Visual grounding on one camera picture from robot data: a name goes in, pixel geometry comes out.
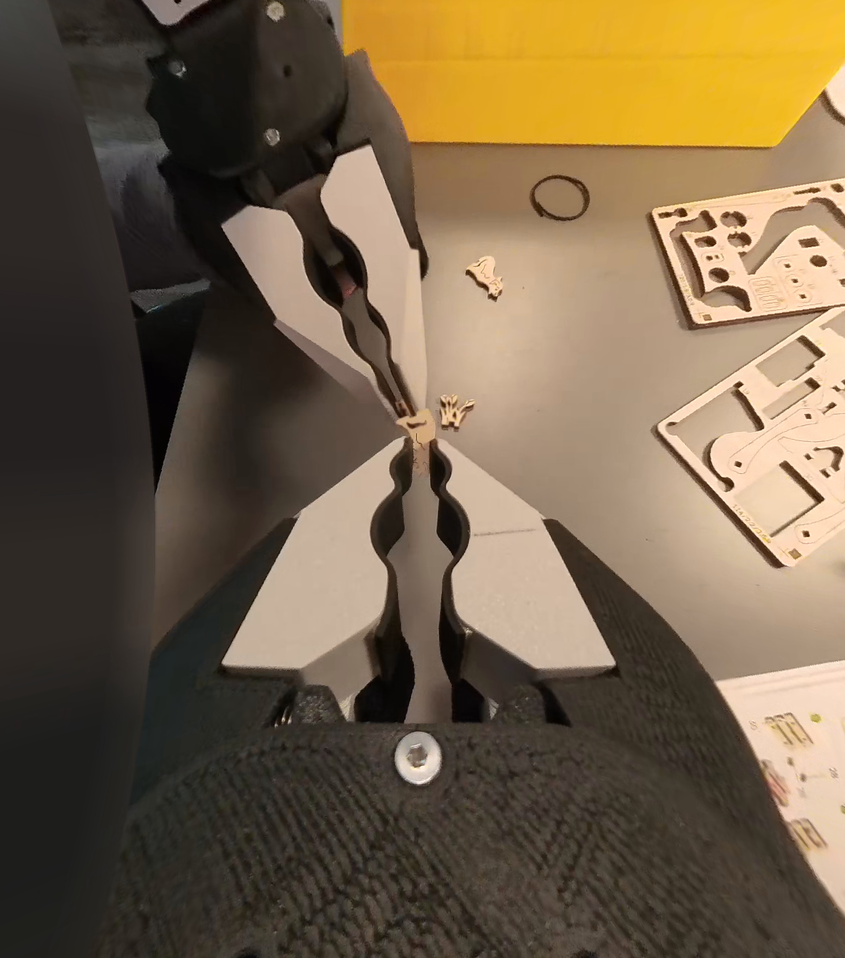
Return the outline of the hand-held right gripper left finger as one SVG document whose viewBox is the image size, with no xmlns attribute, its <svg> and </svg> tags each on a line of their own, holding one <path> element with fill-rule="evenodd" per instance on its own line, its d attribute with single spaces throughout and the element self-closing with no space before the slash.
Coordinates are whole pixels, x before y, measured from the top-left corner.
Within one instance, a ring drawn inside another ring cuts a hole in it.
<svg viewBox="0 0 845 958">
<path fill-rule="evenodd" d="M 396 571 L 413 444 L 396 440 L 302 509 L 222 658 L 238 677 L 322 686 L 344 717 L 392 681 L 405 644 Z"/>
</svg>

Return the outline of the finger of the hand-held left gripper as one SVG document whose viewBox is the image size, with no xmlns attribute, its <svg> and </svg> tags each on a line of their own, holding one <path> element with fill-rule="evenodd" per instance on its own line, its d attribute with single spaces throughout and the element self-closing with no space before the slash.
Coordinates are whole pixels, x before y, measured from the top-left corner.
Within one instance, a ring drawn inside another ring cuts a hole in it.
<svg viewBox="0 0 845 958">
<path fill-rule="evenodd" d="M 358 398 L 382 400 L 370 384 L 369 364 L 351 347 L 342 307 L 317 291 L 305 261 L 305 241 L 290 214 L 246 207 L 223 223 L 223 233 L 249 279 L 269 306 L 276 328 Z"/>
<path fill-rule="evenodd" d="M 341 311 L 349 343 L 393 413 L 421 413 L 428 379 L 421 256 L 371 145 L 336 158 L 320 200 L 354 285 Z"/>
</svg>

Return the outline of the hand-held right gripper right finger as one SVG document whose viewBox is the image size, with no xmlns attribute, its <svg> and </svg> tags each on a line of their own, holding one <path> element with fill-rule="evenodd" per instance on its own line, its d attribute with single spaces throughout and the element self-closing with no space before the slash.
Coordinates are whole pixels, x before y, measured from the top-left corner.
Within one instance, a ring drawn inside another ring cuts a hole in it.
<svg viewBox="0 0 845 958">
<path fill-rule="evenodd" d="M 452 719 L 478 722 L 521 686 L 596 677 L 615 657 L 545 517 L 449 443 L 429 448 Z"/>
</svg>

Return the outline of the laser-cut wooden parts sheet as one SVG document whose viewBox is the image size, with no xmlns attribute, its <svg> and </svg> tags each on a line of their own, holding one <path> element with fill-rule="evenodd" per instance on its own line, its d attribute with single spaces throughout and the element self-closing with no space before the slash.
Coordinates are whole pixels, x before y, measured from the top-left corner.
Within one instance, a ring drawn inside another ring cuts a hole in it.
<svg viewBox="0 0 845 958">
<path fill-rule="evenodd" d="M 656 434 L 775 565 L 817 552 L 845 531 L 845 307 L 669 414 Z"/>
<path fill-rule="evenodd" d="M 845 177 L 656 208 L 651 213 L 693 329 L 845 306 Z"/>
</svg>

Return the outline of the black rubber band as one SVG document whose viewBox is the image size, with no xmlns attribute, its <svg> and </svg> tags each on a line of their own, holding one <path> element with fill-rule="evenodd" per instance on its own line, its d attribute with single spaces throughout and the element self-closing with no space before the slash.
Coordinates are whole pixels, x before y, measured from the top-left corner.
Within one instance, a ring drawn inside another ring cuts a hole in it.
<svg viewBox="0 0 845 958">
<path fill-rule="evenodd" d="M 571 213 L 558 213 L 547 206 L 539 194 L 544 188 L 547 188 L 551 184 L 561 184 L 572 188 L 578 194 L 580 200 L 578 203 L 579 209 Z M 584 181 L 577 177 L 566 174 L 550 174 L 540 178 L 536 181 L 536 184 L 531 187 L 529 202 L 536 215 L 541 219 L 549 220 L 550 222 L 575 222 L 584 217 L 588 212 L 591 205 L 591 194 Z"/>
</svg>

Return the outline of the yellow box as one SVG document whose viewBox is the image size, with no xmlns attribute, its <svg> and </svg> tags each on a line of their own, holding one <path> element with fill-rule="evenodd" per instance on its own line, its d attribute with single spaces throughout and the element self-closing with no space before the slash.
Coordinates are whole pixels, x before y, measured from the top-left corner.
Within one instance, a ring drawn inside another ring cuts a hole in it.
<svg viewBox="0 0 845 958">
<path fill-rule="evenodd" d="M 845 1 L 344 1 L 414 143 L 771 148 L 845 65 Z"/>
</svg>

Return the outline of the assembly instruction booklet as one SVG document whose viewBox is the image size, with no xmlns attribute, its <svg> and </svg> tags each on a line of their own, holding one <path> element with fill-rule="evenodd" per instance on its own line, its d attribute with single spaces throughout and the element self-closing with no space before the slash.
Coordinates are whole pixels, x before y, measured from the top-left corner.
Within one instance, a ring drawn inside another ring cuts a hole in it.
<svg viewBox="0 0 845 958">
<path fill-rule="evenodd" d="M 845 914 L 845 660 L 717 686 L 794 844 Z"/>
</svg>

